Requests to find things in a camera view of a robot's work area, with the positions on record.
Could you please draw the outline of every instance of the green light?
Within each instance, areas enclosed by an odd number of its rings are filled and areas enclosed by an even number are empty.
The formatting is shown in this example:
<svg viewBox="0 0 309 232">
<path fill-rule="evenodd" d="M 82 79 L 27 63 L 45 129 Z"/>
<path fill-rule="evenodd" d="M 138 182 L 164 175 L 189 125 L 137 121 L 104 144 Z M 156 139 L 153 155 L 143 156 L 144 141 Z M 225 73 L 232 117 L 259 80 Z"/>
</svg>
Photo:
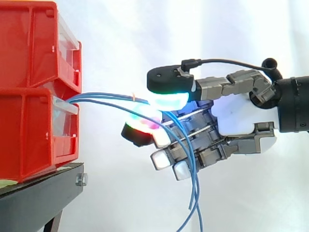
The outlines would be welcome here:
<svg viewBox="0 0 309 232">
<path fill-rule="evenodd" d="M 189 93 L 151 94 L 149 104 L 161 111 L 181 110 L 188 103 Z"/>
<path fill-rule="evenodd" d="M 153 108 L 150 105 L 146 105 L 146 104 L 138 104 L 133 111 L 150 117 L 153 120 L 157 121 L 157 122 L 161 122 L 162 121 L 162 112 L 156 110 L 155 108 Z M 129 119 L 126 121 L 126 123 L 141 132 L 144 133 L 148 133 L 148 134 L 152 134 L 154 132 L 154 130 L 159 128 L 159 125 L 136 115 L 130 114 Z"/>
</svg>

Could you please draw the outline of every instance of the white wall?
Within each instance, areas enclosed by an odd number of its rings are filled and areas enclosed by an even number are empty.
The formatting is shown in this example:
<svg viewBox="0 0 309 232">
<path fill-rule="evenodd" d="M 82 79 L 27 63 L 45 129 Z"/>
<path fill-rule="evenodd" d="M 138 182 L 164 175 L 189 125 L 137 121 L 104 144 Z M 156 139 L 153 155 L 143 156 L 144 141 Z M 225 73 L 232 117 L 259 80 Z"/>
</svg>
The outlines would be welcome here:
<svg viewBox="0 0 309 232">
<path fill-rule="evenodd" d="M 306 0 L 59 0 L 83 43 L 83 91 L 130 94 L 146 73 L 185 58 L 260 64 L 274 57 L 286 77 L 309 73 Z M 196 77 L 239 69 L 208 65 Z M 122 139 L 126 114 L 82 104 L 80 160 L 89 185 L 63 213 L 64 232 L 170 232 L 185 219 L 190 180 L 156 172 L 153 147 Z M 205 231 L 309 231 L 307 133 L 284 134 L 267 153 L 234 155 L 200 172 Z M 197 219 L 186 231 L 198 231 Z"/>
</svg>

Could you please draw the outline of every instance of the blue cable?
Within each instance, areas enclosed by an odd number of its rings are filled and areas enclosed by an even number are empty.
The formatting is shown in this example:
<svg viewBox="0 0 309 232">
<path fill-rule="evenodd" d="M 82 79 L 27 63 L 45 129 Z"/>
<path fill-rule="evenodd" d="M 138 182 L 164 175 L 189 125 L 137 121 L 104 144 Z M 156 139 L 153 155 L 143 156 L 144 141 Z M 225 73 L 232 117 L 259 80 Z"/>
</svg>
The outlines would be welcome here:
<svg viewBox="0 0 309 232">
<path fill-rule="evenodd" d="M 189 151 L 190 151 L 190 155 L 191 155 L 191 159 L 193 158 L 194 161 L 193 163 L 195 163 L 195 155 L 194 155 L 194 151 L 193 151 L 193 148 L 192 148 L 192 144 L 188 138 L 188 135 L 185 131 L 185 128 L 183 127 L 183 125 L 181 124 L 181 122 L 179 121 L 179 119 L 171 112 L 165 112 L 173 122 L 175 122 L 176 126 L 179 127 L 179 129 L 182 131 L 183 135 L 185 136 L 186 138 L 186 141 L 189 145 Z M 199 199 L 199 193 L 200 193 L 200 189 L 199 189 L 199 181 L 198 181 L 198 176 L 197 176 L 197 173 L 196 173 L 196 169 L 195 169 L 195 172 L 193 170 L 193 173 L 194 177 L 196 178 L 196 185 L 197 185 L 197 193 L 195 195 L 195 204 L 194 204 L 194 207 L 192 208 L 189 216 L 187 217 L 187 219 L 184 221 L 184 223 L 181 225 L 181 227 L 177 230 L 177 232 L 180 232 L 185 226 L 186 224 L 188 223 L 188 221 L 191 219 L 193 213 L 195 212 L 195 209 L 197 209 L 197 214 L 198 214 L 198 220 L 199 220 L 199 227 L 200 227 L 200 231 L 203 232 L 203 218 L 202 218 L 202 214 L 201 214 L 201 211 L 199 209 L 199 205 L 198 205 L 198 199 Z"/>
<path fill-rule="evenodd" d="M 189 159 L 190 169 L 191 169 L 191 172 L 192 172 L 191 173 L 191 175 L 192 175 L 192 193 L 191 193 L 191 199 L 190 199 L 190 203 L 189 203 L 189 209 L 191 210 L 192 204 L 193 204 L 193 199 L 195 197 L 195 185 L 196 185 L 196 175 L 197 175 L 194 150 L 192 148 L 192 144 L 190 142 L 190 139 L 189 139 L 189 137 L 188 137 L 188 135 L 185 131 L 185 128 L 183 127 L 183 125 L 181 124 L 179 119 L 171 112 L 163 112 L 163 113 L 165 113 L 175 123 L 175 125 L 180 129 L 180 131 L 182 132 L 182 134 L 185 137 L 187 144 L 189 146 L 190 155 L 188 156 L 188 159 Z"/>
<path fill-rule="evenodd" d="M 195 163 L 195 156 L 194 156 L 194 151 L 193 151 L 193 148 L 192 148 L 192 145 L 191 145 L 191 142 L 187 136 L 187 133 L 184 129 L 184 127 L 182 126 L 181 122 L 178 120 L 178 118 L 172 114 L 171 112 L 164 112 L 165 114 L 167 114 L 170 119 L 175 123 L 176 126 L 178 126 L 181 130 L 181 132 L 183 133 L 184 137 L 186 138 L 186 141 L 188 143 L 188 146 L 189 146 L 189 150 L 188 151 L 185 147 L 185 145 L 183 144 L 183 142 L 170 130 L 168 129 L 166 126 L 164 126 L 163 124 L 159 123 L 159 122 L 156 122 L 155 120 L 149 118 L 149 117 L 146 117 L 146 116 L 143 116 L 139 113 L 136 113 L 134 111 L 131 111 L 129 109 L 126 109 L 124 107 L 121 107 L 121 106 L 118 106 L 118 105 L 115 105 L 115 104 L 112 104 L 112 103 L 107 103 L 107 102 L 101 102 L 101 101 L 96 101 L 96 100 L 91 100 L 91 99 L 86 99 L 86 98 L 99 98 L 99 99 L 111 99 L 111 100 L 125 100 L 125 101 L 132 101 L 133 98 L 131 96 L 126 96 L 126 95 L 120 95 L 120 94 L 109 94 L 109 93 L 85 93 L 85 94 L 80 94 L 80 95 L 76 95 L 74 96 L 73 98 L 69 99 L 68 101 L 71 102 L 71 103 L 78 103 L 78 102 L 92 102 L 92 103 L 97 103 L 97 104 L 102 104 L 102 105 L 107 105 L 107 106 L 112 106 L 112 107 L 115 107 L 115 108 L 118 108 L 118 109 L 121 109 L 121 110 L 124 110 L 124 111 L 127 111 L 129 113 L 132 113 L 132 114 L 135 114 L 139 117 L 143 117 L 153 123 L 156 123 L 158 124 L 159 126 L 161 126 L 167 133 L 169 133 L 172 137 L 175 138 L 175 140 L 181 145 L 181 147 L 184 149 L 185 153 L 187 154 L 188 158 L 189 158 L 189 161 L 190 161 L 190 166 L 191 166 L 191 169 L 192 169 L 192 172 L 191 172 L 191 176 L 192 176 L 192 182 L 193 182 L 193 186 L 195 187 L 195 182 L 196 182 L 196 185 L 197 185 L 197 193 L 195 193 L 195 188 L 193 187 L 192 189 L 192 195 L 195 196 L 195 204 L 194 204 L 194 207 L 192 208 L 189 216 L 187 217 L 187 219 L 185 220 L 185 222 L 182 224 L 182 226 L 177 230 L 178 232 L 181 231 L 185 226 L 186 224 L 188 223 L 188 221 L 191 219 L 193 213 L 195 210 L 197 210 L 197 213 L 198 213 L 198 218 L 199 218 L 199 225 L 200 225 L 200 231 L 203 232 L 203 223 L 202 223 L 202 217 L 201 217 L 201 212 L 200 212 L 200 209 L 199 209 L 199 205 L 198 205 L 198 199 L 199 199 L 199 182 L 198 182 L 198 177 L 197 177 L 197 171 L 196 171 L 196 163 Z M 146 100 L 143 100 L 143 99 L 135 99 L 137 102 L 141 102 L 141 103 L 147 103 Z M 192 202 L 193 202 L 193 198 L 191 197 L 191 200 L 190 200 L 190 205 L 189 207 L 191 208 L 192 207 Z"/>
</svg>

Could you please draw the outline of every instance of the screw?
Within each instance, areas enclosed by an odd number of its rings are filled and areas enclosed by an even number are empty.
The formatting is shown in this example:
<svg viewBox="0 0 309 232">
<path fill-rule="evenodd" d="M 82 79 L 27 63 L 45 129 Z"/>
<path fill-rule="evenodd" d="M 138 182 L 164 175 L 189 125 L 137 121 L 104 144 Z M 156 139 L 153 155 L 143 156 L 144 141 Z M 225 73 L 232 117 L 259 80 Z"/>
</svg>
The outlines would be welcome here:
<svg viewBox="0 0 309 232">
<path fill-rule="evenodd" d="M 76 176 L 76 186 L 87 186 L 88 184 L 88 174 L 87 173 L 78 173 Z"/>
</svg>

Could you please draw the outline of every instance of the red plastic bin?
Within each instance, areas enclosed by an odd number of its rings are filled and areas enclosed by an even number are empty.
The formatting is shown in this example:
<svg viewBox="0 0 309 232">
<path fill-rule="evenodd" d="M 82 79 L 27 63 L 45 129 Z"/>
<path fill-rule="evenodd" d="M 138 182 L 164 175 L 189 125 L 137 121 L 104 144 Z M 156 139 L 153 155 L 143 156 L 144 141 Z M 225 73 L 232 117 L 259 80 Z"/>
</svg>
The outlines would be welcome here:
<svg viewBox="0 0 309 232">
<path fill-rule="evenodd" d="M 81 43 L 54 2 L 0 1 L 0 86 L 81 93 Z"/>
<path fill-rule="evenodd" d="M 44 88 L 0 88 L 0 179 L 23 182 L 78 158 L 78 107 Z"/>
</svg>

